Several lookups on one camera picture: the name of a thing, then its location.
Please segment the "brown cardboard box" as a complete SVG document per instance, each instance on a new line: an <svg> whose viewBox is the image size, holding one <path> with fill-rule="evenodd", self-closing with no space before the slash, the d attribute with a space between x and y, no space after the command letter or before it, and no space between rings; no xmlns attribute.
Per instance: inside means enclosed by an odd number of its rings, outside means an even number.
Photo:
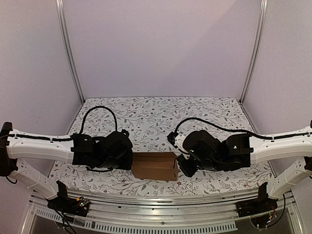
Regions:
<svg viewBox="0 0 312 234"><path fill-rule="evenodd" d="M135 178L177 181L178 166L174 152L133 153L132 173Z"/></svg>

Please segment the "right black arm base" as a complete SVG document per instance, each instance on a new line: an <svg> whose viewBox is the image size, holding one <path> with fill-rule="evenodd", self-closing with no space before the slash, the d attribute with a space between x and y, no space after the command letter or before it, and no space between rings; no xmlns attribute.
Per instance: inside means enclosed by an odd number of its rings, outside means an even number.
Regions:
<svg viewBox="0 0 312 234"><path fill-rule="evenodd" d="M256 215L263 212L268 212L278 207L277 199L271 199L267 193L267 185L265 182L258 187L256 198L243 200L235 203L238 217L246 217Z"/></svg>

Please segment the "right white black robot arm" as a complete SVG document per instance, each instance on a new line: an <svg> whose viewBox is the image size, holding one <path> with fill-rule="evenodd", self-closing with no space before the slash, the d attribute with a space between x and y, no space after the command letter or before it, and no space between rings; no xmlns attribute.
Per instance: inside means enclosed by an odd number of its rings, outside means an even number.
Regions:
<svg viewBox="0 0 312 234"><path fill-rule="evenodd" d="M229 129L224 141L206 130L187 136L175 129L167 139L182 154L177 158L181 171L192 177L198 170L236 171L260 162L295 157L296 161L264 186L264 194L255 198L252 208L261 213L286 191L312 175L312 127L297 131L258 135L248 130Z"/></svg>

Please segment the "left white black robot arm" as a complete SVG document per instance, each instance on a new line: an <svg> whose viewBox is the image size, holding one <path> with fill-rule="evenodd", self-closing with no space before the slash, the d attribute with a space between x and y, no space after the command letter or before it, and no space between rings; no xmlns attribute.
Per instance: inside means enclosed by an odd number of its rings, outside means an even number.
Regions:
<svg viewBox="0 0 312 234"><path fill-rule="evenodd" d="M126 130L95 137L81 133L40 136L23 133L14 129L12 123L5 122L0 131L0 175L24 183L45 199L53 200L61 211L67 212L73 204L66 186L60 181L51 181L25 159L62 161L97 172L130 170L132 147Z"/></svg>

